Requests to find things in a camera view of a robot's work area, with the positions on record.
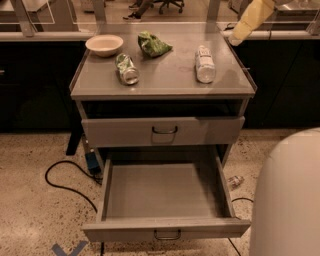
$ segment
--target chair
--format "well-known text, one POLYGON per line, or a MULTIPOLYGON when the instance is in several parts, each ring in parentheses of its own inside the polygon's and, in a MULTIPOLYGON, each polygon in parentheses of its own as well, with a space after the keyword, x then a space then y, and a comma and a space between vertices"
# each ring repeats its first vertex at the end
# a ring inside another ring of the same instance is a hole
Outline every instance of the chair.
POLYGON ((163 10, 162 8, 164 6, 167 6, 167 8, 169 8, 169 4, 173 4, 177 7, 179 7, 179 13, 183 12, 183 7, 184 7, 184 0, 154 0, 153 3, 162 3, 162 5, 160 5, 159 8, 159 14, 163 14, 163 10))

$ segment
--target cabinet top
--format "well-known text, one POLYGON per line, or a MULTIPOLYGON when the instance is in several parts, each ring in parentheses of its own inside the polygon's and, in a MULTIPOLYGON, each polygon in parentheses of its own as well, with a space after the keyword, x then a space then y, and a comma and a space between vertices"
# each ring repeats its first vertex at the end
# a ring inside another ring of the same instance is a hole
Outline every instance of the cabinet top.
POLYGON ((116 55, 101 58, 87 51, 70 86, 74 100, 236 99, 253 97, 255 93, 255 85, 246 77, 215 24, 136 24, 111 29, 107 33, 123 38, 121 52, 131 56, 140 72, 139 82, 131 86, 120 82, 116 55), (143 30, 173 49, 157 58, 145 56, 138 45, 138 33, 143 30), (208 47, 213 55, 216 77, 210 84, 196 79, 195 52, 199 45, 208 47))

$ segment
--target cabinet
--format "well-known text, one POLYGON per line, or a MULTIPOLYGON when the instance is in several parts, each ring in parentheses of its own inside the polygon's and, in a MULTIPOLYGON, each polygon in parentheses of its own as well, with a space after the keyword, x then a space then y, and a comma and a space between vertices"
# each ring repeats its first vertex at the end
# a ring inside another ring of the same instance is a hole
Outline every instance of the cabinet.
POLYGON ((255 93, 250 77, 213 25, 119 25, 110 33, 124 39, 140 81, 121 84, 115 58, 88 51, 71 83, 104 170, 96 222, 84 232, 91 241, 241 236, 250 222, 235 216, 223 166, 255 93), (142 29, 157 31, 173 51, 144 56, 132 43, 142 29), (213 52, 211 84, 196 80, 200 44, 213 52))
POLYGON ((70 130, 84 42, 0 43, 0 131, 70 130))
POLYGON ((318 127, 320 41, 245 41, 235 52, 258 86, 248 128, 318 127))

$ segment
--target drawer handle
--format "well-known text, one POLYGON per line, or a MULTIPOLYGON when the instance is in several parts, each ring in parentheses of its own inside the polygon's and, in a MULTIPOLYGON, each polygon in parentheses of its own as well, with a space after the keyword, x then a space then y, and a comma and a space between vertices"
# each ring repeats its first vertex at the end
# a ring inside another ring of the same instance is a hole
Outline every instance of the drawer handle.
POLYGON ((168 130, 168 131, 160 131, 160 130, 157 130, 154 126, 152 126, 152 132, 156 134, 174 134, 178 132, 178 126, 175 126, 173 130, 168 130))
POLYGON ((175 237, 159 237, 158 236, 158 232, 157 230, 154 231, 154 237, 157 239, 157 240, 178 240, 180 237, 181 237, 181 230, 179 229, 178 230, 178 234, 175 236, 175 237))

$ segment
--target black cabinet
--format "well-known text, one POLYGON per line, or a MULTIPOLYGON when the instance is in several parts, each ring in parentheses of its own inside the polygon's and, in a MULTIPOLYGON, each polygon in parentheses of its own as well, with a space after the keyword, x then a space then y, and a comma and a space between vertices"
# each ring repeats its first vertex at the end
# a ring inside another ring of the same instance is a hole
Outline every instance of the black cabinet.
POLYGON ((0 131, 70 130, 84 42, 0 43, 0 131))
POLYGON ((247 128, 320 126, 320 41, 246 41, 234 47, 258 86, 247 128))

